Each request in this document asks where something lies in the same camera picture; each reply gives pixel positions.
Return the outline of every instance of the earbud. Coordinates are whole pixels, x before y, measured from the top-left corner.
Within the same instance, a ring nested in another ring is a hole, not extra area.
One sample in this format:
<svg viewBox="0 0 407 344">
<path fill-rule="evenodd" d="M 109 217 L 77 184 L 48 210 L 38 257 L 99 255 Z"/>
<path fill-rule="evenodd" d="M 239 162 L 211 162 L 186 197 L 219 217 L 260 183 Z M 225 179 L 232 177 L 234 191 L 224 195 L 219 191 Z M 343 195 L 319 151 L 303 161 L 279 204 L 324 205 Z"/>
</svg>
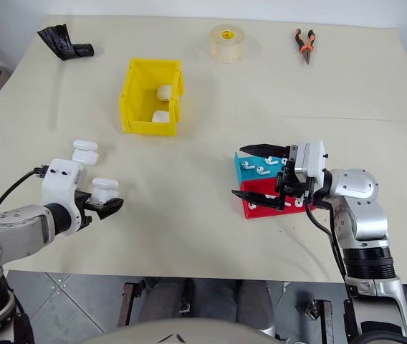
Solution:
<svg viewBox="0 0 407 344">
<path fill-rule="evenodd" d="M 264 161 L 266 162 L 267 165 L 277 165 L 278 160 L 273 161 L 272 157 L 265 158 Z"/>
<path fill-rule="evenodd" d="M 250 165 L 248 161 L 244 161 L 244 162 L 241 163 L 241 167 L 244 170 L 251 170 L 251 169 L 255 168 L 256 166 L 255 165 Z"/>
<path fill-rule="evenodd" d="M 264 171 L 264 167 L 262 167 L 262 166 L 258 167 L 258 168 L 256 169 L 256 172 L 257 172 L 258 174 L 260 174 L 261 176 L 263 176 L 264 174 L 269 174 L 269 173 L 270 173 L 270 171 Z"/>
</svg>

